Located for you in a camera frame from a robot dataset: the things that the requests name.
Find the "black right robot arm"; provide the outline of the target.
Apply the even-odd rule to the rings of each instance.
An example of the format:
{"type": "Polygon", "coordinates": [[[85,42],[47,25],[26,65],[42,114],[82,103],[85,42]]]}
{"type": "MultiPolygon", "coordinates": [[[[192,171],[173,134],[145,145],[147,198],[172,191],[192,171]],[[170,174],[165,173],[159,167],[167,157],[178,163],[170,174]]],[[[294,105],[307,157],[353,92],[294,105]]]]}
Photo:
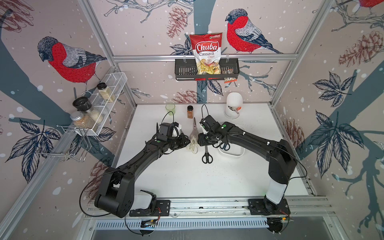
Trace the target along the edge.
{"type": "Polygon", "coordinates": [[[280,212],[282,210],[280,204],[297,166],[290,144],[283,139],[276,142],[261,138],[229,122],[219,124],[211,116],[206,120],[202,119],[200,125],[203,129],[203,133],[198,136],[200,146],[214,146],[219,142],[238,145],[261,156],[269,163],[268,174],[271,178],[269,188],[262,206],[254,207],[254,210],[262,215],[280,212]]]}

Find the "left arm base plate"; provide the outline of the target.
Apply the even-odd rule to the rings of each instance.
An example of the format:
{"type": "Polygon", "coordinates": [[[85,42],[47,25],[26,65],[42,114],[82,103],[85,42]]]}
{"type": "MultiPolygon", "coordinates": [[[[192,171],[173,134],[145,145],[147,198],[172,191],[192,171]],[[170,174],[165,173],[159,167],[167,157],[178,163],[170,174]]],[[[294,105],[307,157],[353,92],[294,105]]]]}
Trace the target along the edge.
{"type": "Polygon", "coordinates": [[[156,200],[149,205],[147,209],[131,210],[130,217],[158,217],[169,216],[170,214],[170,200],[156,200]]]}

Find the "large black scissors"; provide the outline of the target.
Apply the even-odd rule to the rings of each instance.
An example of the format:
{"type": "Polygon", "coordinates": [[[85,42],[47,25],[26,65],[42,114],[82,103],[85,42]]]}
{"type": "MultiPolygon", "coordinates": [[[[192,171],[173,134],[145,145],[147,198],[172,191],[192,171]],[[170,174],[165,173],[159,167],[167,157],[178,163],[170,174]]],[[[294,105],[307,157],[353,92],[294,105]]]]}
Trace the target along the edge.
{"type": "Polygon", "coordinates": [[[204,164],[211,164],[213,162],[213,157],[210,155],[208,151],[208,146],[205,146],[205,153],[202,157],[202,162],[204,164]]]}

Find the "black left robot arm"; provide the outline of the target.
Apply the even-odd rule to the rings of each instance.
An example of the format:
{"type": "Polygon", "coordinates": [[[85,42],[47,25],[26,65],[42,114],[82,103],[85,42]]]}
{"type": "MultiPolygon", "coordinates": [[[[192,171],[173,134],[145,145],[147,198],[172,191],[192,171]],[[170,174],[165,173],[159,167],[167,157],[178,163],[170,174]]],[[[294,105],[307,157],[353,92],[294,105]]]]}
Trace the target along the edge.
{"type": "Polygon", "coordinates": [[[95,207],[119,218],[125,217],[134,204],[136,179],[166,151],[185,148],[190,142],[184,134],[166,141],[152,138],[127,163],[105,170],[95,197],[95,207]]]}

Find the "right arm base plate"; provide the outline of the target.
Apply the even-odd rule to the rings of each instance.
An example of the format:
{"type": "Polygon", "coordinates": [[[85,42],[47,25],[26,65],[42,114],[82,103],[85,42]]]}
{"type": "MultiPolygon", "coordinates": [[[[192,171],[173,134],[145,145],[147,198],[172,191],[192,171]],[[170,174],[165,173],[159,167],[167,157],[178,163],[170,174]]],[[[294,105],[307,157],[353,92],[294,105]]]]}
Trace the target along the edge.
{"type": "Polygon", "coordinates": [[[248,199],[248,210],[251,215],[270,216],[270,215],[290,215],[291,211],[288,202],[282,198],[279,204],[274,204],[267,198],[248,199]]]}

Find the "pink kitchen scissors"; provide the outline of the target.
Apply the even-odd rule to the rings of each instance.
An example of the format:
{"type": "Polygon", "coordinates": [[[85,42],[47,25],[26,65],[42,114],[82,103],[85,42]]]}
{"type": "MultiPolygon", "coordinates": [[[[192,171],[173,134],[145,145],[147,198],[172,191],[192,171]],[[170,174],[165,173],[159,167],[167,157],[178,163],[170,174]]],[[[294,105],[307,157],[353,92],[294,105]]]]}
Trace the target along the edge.
{"type": "Polygon", "coordinates": [[[196,118],[193,118],[193,130],[190,134],[190,137],[193,138],[193,137],[198,137],[198,129],[197,129],[197,124],[196,124],[196,118]]]}

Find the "white handled scissors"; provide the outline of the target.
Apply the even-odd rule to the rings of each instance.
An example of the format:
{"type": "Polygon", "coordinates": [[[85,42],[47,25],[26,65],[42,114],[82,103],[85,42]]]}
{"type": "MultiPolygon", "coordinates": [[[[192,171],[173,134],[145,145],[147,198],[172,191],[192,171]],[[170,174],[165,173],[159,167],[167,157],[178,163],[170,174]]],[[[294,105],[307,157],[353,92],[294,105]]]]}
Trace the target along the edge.
{"type": "Polygon", "coordinates": [[[187,145],[186,149],[193,154],[198,153],[199,145],[198,145],[198,140],[196,136],[192,136],[190,139],[190,143],[187,145]]]}

